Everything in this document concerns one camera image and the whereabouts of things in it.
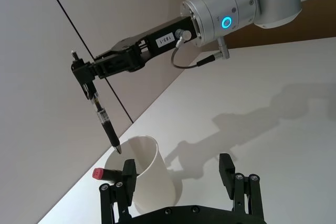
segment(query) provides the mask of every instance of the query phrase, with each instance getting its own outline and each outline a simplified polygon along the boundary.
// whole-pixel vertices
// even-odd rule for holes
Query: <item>white cup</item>
[[[159,152],[156,140],[136,136],[121,144],[122,154],[113,151],[105,169],[122,170],[124,162],[134,159],[137,176],[133,202],[142,214],[173,206],[175,187]]]

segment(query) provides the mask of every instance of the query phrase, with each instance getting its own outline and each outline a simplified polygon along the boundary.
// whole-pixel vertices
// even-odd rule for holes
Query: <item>blue led ring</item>
[[[223,18],[223,20],[222,20],[222,27],[224,29],[229,28],[231,24],[232,24],[232,19],[230,17]]]

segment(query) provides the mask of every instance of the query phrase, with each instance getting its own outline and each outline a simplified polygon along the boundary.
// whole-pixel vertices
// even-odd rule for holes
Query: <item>table surface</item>
[[[267,223],[334,223],[335,45],[328,38],[233,49],[229,60],[185,70],[121,141],[157,140],[177,205],[231,209],[218,173],[219,153],[230,153],[237,172],[260,176]],[[91,175],[111,152],[40,223],[100,223],[102,183]]]

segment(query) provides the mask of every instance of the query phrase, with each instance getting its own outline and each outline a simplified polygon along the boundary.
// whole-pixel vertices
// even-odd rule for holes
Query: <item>gray wall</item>
[[[180,0],[61,1],[89,48],[99,54],[178,14]],[[109,142],[70,71],[72,49],[85,60],[90,57],[57,2],[0,0],[0,5],[1,223],[34,223]],[[129,22],[130,12],[138,18]],[[189,63],[197,54],[187,49],[181,62]],[[180,73],[168,61],[168,56],[158,57],[139,73],[110,78],[134,119]],[[101,80],[96,86],[122,134],[131,121],[107,84]]]

